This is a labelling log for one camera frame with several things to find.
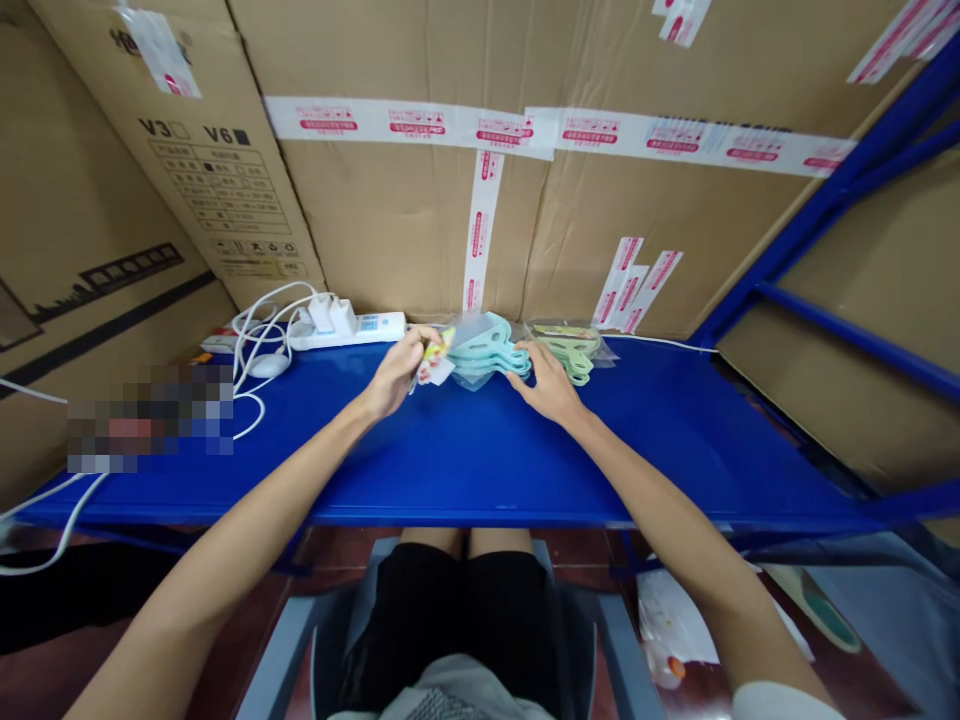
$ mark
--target computer mouse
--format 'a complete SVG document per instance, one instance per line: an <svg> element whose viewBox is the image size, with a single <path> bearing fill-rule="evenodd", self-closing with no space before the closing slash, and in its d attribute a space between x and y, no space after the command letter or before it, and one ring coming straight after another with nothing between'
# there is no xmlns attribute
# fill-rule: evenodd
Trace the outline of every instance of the computer mouse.
<svg viewBox="0 0 960 720"><path fill-rule="evenodd" d="M251 377L268 380L282 375L290 367L290 358L286 355L257 355L250 361L248 369Z"/></svg>

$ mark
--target blue shelf surface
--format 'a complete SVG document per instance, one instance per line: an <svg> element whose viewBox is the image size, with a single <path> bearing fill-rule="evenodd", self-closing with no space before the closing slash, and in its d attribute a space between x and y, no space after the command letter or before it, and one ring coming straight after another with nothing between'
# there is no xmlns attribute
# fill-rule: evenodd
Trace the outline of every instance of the blue shelf surface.
<svg viewBox="0 0 960 720"><path fill-rule="evenodd" d="M712 367L709 356L610 339L584 403L734 530L870 532L881 527L811 467ZM81 522L209 524L327 423L373 376L384 344L298 353L260 396L266 417L231 456L152 458L108 478ZM255 403L235 405L236 428ZM65 475L55 479L60 481ZM86 480L21 514L62 525ZM310 521L341 525L602 526L630 521L590 458L495 376L480 391L423 386L354 449Z"/></svg>

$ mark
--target person's left hand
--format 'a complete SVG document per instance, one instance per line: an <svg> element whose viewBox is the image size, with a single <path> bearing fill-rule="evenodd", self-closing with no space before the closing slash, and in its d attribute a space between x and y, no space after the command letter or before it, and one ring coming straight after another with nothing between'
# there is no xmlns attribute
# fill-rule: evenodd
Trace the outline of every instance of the person's left hand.
<svg viewBox="0 0 960 720"><path fill-rule="evenodd" d="M373 380L358 398L376 420L392 415L403 403L429 342L442 345L440 333L429 325L414 325L387 351Z"/></svg>

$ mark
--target chair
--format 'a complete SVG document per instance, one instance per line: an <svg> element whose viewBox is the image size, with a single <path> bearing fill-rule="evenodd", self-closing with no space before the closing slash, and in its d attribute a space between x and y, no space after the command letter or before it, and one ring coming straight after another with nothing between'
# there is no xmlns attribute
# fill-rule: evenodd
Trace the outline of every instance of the chair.
<svg viewBox="0 0 960 720"><path fill-rule="evenodd" d="M314 639L313 706L322 720L332 714L343 657L366 627L376 598L377 567L397 544L378 540L358 584L316 597L292 597L270 637L237 720L283 720L303 654ZM621 720L664 720L656 687L620 595L596 593L557 582L546 543L534 553L547 570L548 607L560 674L562 717L589 720L597 668L597 636L603 642Z"/></svg>

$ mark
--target white sleeve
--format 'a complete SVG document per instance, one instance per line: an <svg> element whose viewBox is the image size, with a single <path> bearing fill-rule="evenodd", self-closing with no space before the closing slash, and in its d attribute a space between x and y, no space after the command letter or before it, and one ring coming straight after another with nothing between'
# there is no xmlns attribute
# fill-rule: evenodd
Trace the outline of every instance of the white sleeve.
<svg viewBox="0 0 960 720"><path fill-rule="evenodd" d="M761 681L733 694L733 720L843 720L843 715L796 688Z"/></svg>

